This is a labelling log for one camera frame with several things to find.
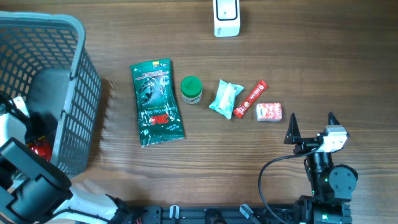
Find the red tissue pack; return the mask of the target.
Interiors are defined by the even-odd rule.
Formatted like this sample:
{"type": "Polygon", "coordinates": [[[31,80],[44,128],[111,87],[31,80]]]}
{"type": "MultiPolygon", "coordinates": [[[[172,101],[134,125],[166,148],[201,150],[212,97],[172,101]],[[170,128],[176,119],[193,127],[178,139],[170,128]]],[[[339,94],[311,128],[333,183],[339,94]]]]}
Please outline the red tissue pack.
{"type": "Polygon", "coordinates": [[[258,121],[280,121],[282,119],[282,105],[280,103],[258,103],[256,105],[258,121]]]}

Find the green lid jar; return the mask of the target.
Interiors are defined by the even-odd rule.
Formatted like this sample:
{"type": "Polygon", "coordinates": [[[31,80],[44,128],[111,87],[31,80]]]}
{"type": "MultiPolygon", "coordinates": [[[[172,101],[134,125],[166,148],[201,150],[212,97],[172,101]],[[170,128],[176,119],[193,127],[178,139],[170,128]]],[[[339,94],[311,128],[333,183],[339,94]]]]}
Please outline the green lid jar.
{"type": "Polygon", "coordinates": [[[202,98],[203,88],[201,80],[196,76],[187,76],[181,82],[181,92],[184,102],[196,104],[202,98]]]}

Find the red chili sauce bottle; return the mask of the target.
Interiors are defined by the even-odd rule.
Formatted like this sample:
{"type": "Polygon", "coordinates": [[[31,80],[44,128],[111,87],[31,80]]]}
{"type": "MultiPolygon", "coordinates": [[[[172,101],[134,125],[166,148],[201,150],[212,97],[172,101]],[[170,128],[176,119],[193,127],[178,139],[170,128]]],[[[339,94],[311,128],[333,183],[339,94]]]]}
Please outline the red chili sauce bottle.
{"type": "Polygon", "coordinates": [[[52,158],[53,150],[45,136],[41,136],[38,139],[28,143],[27,147],[47,161],[50,161],[52,158]]]}

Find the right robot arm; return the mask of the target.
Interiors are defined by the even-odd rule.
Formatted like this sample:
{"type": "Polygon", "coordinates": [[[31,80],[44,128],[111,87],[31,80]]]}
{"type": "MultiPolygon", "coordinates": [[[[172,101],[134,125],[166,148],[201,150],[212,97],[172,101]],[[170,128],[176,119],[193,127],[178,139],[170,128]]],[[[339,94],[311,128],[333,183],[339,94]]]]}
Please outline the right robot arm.
{"type": "Polygon", "coordinates": [[[296,116],[290,115],[285,144],[293,144],[293,154],[304,159],[305,172],[312,195],[302,195],[294,203],[294,223],[351,223],[348,203],[358,181],[358,173],[350,166],[333,163],[332,154],[344,148],[347,130],[334,114],[328,124],[313,138],[301,137],[296,116]]]}

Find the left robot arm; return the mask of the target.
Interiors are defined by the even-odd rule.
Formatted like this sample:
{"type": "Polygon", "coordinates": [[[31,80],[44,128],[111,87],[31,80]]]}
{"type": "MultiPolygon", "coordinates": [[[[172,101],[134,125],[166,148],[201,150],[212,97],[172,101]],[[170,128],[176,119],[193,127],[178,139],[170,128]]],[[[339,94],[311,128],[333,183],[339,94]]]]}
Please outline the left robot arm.
{"type": "Polygon", "coordinates": [[[1,218],[14,223],[132,223],[119,198],[76,189],[70,179],[29,144],[48,134],[22,97],[1,92],[1,218]]]}

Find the green 3M gloves packet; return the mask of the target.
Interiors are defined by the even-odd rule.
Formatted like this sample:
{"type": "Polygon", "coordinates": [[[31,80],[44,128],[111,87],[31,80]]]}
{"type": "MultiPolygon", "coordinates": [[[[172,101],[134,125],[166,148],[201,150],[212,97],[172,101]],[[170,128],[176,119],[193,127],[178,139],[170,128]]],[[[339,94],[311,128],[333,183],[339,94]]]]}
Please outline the green 3M gloves packet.
{"type": "Polygon", "coordinates": [[[130,66],[142,147],[185,137],[169,58],[130,66]]]}

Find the mint green wipes packet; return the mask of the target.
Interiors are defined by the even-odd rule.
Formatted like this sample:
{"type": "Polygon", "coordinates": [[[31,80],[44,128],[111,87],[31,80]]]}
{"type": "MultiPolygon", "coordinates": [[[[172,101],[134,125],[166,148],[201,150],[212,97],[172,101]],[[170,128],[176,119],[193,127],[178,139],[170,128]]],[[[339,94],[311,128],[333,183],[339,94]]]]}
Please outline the mint green wipes packet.
{"type": "Polygon", "coordinates": [[[225,116],[227,119],[231,119],[235,99],[243,90],[244,87],[241,85],[220,80],[215,100],[209,105],[209,108],[225,116]]]}

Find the red Nescafe stick sachet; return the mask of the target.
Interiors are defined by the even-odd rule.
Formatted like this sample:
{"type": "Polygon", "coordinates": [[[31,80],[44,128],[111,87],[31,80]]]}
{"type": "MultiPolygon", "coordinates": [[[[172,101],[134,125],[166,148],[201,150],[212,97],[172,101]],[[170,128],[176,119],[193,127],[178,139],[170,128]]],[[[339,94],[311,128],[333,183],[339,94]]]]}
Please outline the red Nescafe stick sachet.
{"type": "Polygon", "coordinates": [[[249,96],[237,107],[233,110],[233,114],[238,118],[242,118],[247,110],[251,107],[251,105],[259,98],[264,90],[268,88],[267,83],[264,80],[259,80],[253,91],[249,94],[249,96]]]}

